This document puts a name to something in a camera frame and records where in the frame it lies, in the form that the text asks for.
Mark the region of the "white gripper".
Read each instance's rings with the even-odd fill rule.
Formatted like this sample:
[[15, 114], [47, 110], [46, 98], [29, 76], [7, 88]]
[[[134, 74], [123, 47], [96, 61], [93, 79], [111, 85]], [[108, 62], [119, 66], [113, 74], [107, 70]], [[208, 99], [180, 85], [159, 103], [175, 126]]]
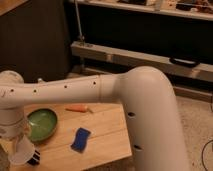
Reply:
[[[18, 119], [0, 118], [0, 137], [3, 139], [13, 139], [22, 134], [29, 134], [30, 126], [25, 117]], [[6, 143], [0, 139], [0, 171], [9, 171], [10, 162], [8, 160], [8, 150]]]

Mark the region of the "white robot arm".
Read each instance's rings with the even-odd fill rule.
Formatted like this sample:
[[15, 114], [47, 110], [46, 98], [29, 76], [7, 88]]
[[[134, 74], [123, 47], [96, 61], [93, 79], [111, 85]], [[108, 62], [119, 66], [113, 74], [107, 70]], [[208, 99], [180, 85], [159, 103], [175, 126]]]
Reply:
[[136, 171], [190, 171], [173, 87], [163, 72], [148, 66], [33, 84], [14, 71], [0, 72], [0, 138], [17, 141], [10, 162], [24, 164], [36, 153], [24, 133], [24, 106], [117, 101], [125, 112]]

